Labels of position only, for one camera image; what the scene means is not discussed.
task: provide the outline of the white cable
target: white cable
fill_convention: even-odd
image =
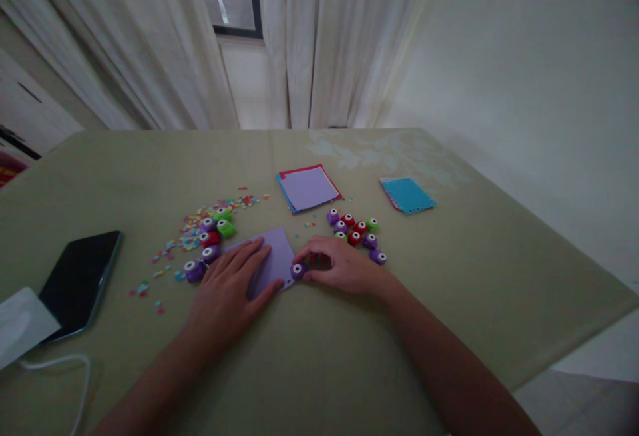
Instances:
[[[73,430],[71,431],[71,436],[75,436],[76,431],[78,430],[78,426],[80,425],[80,420],[82,419],[82,413],[85,410],[85,401],[87,400],[87,393],[89,392],[89,380],[91,379],[91,361],[89,357],[85,354],[73,354],[68,356],[63,356],[57,359],[52,359],[51,361],[44,361],[43,363],[29,363],[24,359],[18,359],[18,364],[25,369],[43,369],[48,366],[53,366],[54,364],[62,363],[63,361],[70,361],[72,359],[79,359],[85,365],[87,365],[87,373],[85,375],[85,386],[82,390],[82,397],[80,399],[80,408],[78,409],[78,415],[75,417],[75,423],[73,424]]]

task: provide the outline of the floral pattern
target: floral pattern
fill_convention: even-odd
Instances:
[[[343,130],[311,130],[313,143],[306,148],[318,156],[337,158],[338,168],[381,165],[381,169],[388,173],[384,176],[400,173],[394,176],[435,180],[451,188],[472,181],[462,165],[453,161],[451,152],[425,132],[394,130],[381,134],[382,138],[367,140],[357,133],[355,141],[358,145],[346,145],[344,138],[347,134]]]

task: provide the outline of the black phone screen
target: black phone screen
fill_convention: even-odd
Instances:
[[[77,333],[89,323],[120,235],[114,231],[67,244],[39,296],[62,328],[41,344]]]

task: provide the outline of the white curtain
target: white curtain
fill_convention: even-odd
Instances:
[[[271,118],[373,126],[419,1],[264,0]]]
[[[0,4],[109,128],[238,128],[204,0]],[[132,111],[114,111],[113,94]]]

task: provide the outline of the tabletop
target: tabletop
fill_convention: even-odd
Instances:
[[[275,175],[318,163],[345,200],[292,216]],[[395,210],[379,179],[398,176],[412,176],[437,206],[411,215]],[[387,268],[510,390],[639,304],[423,130],[84,132],[0,192],[0,300],[23,286],[39,292],[67,242],[124,234],[93,324],[28,354],[33,361],[91,358],[84,431],[126,393],[188,313],[196,287],[176,281],[173,270],[199,251],[157,264],[153,255],[179,237],[185,215],[245,194],[262,201],[234,215],[238,234],[230,244],[283,226],[299,250],[312,234],[331,234],[325,214],[333,207],[358,220],[377,218]],[[172,269],[152,279],[166,264]],[[130,296],[143,279],[150,280],[148,297]],[[70,431],[83,376],[73,364],[0,371],[3,432]],[[444,434],[379,306],[303,282],[282,292],[200,378],[170,429]]]

